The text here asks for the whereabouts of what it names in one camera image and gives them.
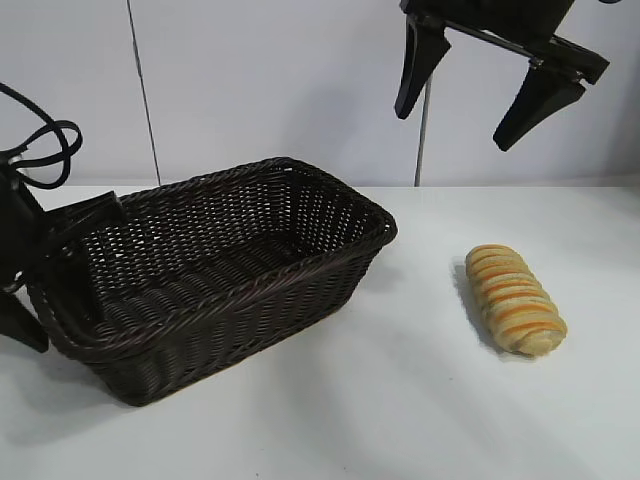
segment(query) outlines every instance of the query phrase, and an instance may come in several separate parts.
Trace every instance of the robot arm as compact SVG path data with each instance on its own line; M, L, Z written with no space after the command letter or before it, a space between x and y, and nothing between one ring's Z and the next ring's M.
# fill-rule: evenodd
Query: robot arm
M601 0L617 3L620 0ZM609 66L597 53L555 35L574 0L402 0L407 43L396 114L411 113L422 88L451 48L446 28L529 59L529 72L493 139L507 151L529 130L577 102L582 80L595 84Z

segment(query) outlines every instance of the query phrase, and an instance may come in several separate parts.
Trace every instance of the striped bread roll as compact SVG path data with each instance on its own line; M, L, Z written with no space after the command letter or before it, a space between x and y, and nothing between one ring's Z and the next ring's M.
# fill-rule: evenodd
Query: striped bread roll
M467 275L496 343L509 352L540 356L567 335L557 307L522 257L502 245L482 245L467 255Z

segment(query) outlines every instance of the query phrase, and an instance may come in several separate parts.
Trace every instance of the white table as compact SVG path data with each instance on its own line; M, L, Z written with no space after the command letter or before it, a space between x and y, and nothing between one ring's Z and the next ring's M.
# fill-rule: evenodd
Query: white table
M351 302L157 404L0 339L0 478L640 478L640 193L363 192L400 234ZM549 357L499 354L468 319L455 263L485 242L518 249L558 304L570 334Z

